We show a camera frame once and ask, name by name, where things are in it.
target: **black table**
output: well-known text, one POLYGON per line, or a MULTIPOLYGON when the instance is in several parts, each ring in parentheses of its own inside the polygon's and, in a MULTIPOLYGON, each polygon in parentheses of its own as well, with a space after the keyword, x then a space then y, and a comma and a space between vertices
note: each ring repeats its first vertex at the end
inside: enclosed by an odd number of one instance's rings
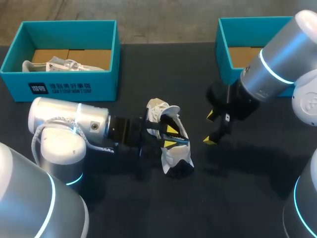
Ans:
MULTIPOLYGON (((236 122, 220 145, 204 144, 215 127, 205 119, 205 91, 219 80, 213 48, 122 45, 117 101, 88 104, 131 118, 151 98, 179 105, 195 172, 167 178, 159 150, 141 158, 128 148, 116 156, 89 151, 81 191, 90 212, 88 237, 285 237, 283 204, 317 147, 317 130, 296 118, 289 98, 279 98, 236 122)), ((0 48, 2 60, 6 51, 0 48)), ((29 107, 14 103, 0 82, 0 141, 32 159, 29 107)))

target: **blue cardboard box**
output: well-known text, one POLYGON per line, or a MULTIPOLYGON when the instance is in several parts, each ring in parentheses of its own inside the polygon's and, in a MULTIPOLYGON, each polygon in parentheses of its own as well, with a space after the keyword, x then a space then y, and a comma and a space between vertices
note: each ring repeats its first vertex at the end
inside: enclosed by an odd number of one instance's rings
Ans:
MULTIPOLYGON (((215 42, 220 77, 226 84, 239 79, 243 68, 234 68, 229 47, 264 47, 292 17, 219 18, 215 42)), ((292 96, 294 86, 280 96, 292 96)))
POLYGON ((114 101, 120 61, 116 21, 22 22, 0 69, 0 76, 16 102, 36 97, 68 101, 114 101), (37 49, 111 50, 109 70, 21 72, 37 49))

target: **white cable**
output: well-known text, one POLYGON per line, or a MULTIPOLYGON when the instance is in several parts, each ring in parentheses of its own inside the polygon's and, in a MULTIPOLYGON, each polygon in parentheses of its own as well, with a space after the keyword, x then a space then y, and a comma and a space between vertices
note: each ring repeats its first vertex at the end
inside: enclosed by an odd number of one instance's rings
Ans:
POLYGON ((46 120, 42 125, 38 126, 36 128, 36 131, 34 133, 34 136, 32 138, 32 143, 31 143, 31 150, 32 150, 32 154, 35 160, 35 163, 40 166, 40 161, 39 161, 39 157, 36 153, 36 142, 38 141, 38 138, 40 136, 40 134, 42 133, 42 130, 47 127, 47 126, 55 126, 56 121, 63 121, 67 124, 71 124, 74 128, 76 128, 78 134, 84 139, 86 145, 88 148, 93 149, 93 150, 99 150, 99 151, 104 151, 104 152, 109 152, 109 153, 114 153, 113 148, 110 147, 99 147, 99 146, 95 146, 89 143, 89 141, 87 140, 87 137, 85 136, 83 130, 80 128, 80 126, 74 122, 73 120, 67 119, 67 118, 63 118, 63 117, 55 117, 55 118, 51 118, 49 120, 46 120))

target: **shoe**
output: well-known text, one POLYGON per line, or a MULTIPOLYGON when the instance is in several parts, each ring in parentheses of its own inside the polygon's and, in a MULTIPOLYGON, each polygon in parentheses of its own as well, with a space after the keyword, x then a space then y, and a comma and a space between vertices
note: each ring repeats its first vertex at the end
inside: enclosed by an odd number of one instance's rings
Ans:
MULTIPOLYGON (((148 102, 147 108, 149 109, 147 119, 150 122, 168 124, 169 129, 167 129, 167 132, 178 133, 188 138, 185 128, 179 119, 179 106, 170 106, 167 102, 155 98, 148 102)), ((163 137, 160 135, 158 130, 148 129, 148 133, 156 136, 158 139, 162 139, 163 137)), ((179 170, 179 166, 177 166, 179 162, 181 162, 180 164, 186 162, 186 164, 189 164, 192 168, 194 167, 191 159, 189 142, 188 144, 182 144, 178 142, 165 141, 164 147, 161 149, 161 161, 165 174, 167 174, 171 168, 177 167, 179 170)))
POLYGON ((77 63, 74 60, 63 60, 54 56, 47 63, 32 63, 28 60, 22 64, 22 72, 52 72, 52 71, 99 71, 102 68, 87 66, 77 63))

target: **concrete floor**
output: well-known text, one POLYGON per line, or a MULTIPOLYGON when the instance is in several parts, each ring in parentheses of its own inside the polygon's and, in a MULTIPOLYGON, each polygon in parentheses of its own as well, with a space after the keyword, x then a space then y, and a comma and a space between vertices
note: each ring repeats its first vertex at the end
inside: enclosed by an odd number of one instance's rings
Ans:
POLYGON ((214 41, 217 19, 317 11, 316 0, 0 0, 0 45, 21 21, 116 19, 122 43, 214 41))

